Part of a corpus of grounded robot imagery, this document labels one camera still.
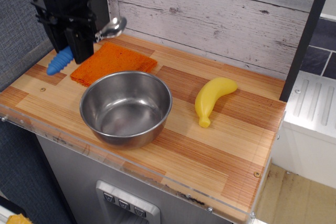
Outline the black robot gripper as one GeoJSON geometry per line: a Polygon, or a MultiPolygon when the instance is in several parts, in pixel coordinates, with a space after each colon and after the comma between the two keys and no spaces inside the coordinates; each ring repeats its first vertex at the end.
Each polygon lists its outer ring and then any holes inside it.
{"type": "Polygon", "coordinates": [[[70,47],[76,64],[93,55],[93,35],[110,20],[107,0],[33,0],[56,52],[70,47]]]}

